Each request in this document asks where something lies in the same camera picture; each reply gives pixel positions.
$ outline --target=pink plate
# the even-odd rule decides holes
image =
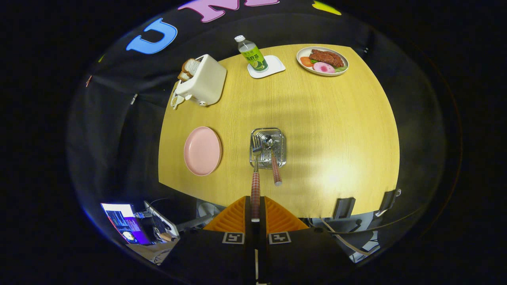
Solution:
[[[206,176],[212,173],[220,163],[222,157],[220,138],[212,129],[198,127],[187,138],[183,156],[191,173]]]

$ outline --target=red checkered handle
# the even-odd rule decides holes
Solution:
[[[259,218],[259,205],[261,204],[261,179],[259,173],[254,172],[252,177],[252,193],[250,195],[252,219]]]
[[[276,156],[271,151],[271,165],[273,166],[273,179],[275,180],[275,185],[282,185],[282,178],[280,177],[280,171],[278,171],[278,162],[276,161]]]

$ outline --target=green tea bottle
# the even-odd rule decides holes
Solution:
[[[268,63],[255,43],[247,41],[242,35],[234,39],[238,42],[239,52],[246,58],[255,71],[264,72],[268,69]]]

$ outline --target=yellow table top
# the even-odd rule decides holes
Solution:
[[[333,49],[349,61],[336,77],[304,70],[297,52],[308,46]],[[261,49],[286,70],[252,78],[241,54],[224,59],[222,97],[201,107],[188,101],[168,104],[159,147],[159,181],[173,189],[227,206],[250,195],[250,133],[277,127],[286,138],[287,163],[276,187],[270,169],[259,169],[261,196],[275,200],[297,217],[332,217],[338,198],[356,199],[352,214],[378,210],[384,192],[396,187],[400,147],[389,101],[373,72],[349,47],[324,44]],[[199,126],[212,128],[222,141],[222,160],[208,176],[193,175],[183,158],[185,141]]]

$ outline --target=bread slice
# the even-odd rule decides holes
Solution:
[[[180,72],[178,75],[178,79],[181,80],[182,82],[185,82],[188,79],[190,79],[190,77],[185,72]]]
[[[185,63],[183,63],[182,71],[185,72],[190,78],[192,78],[195,76],[200,63],[200,61],[195,60],[194,58],[190,58],[185,61]]]

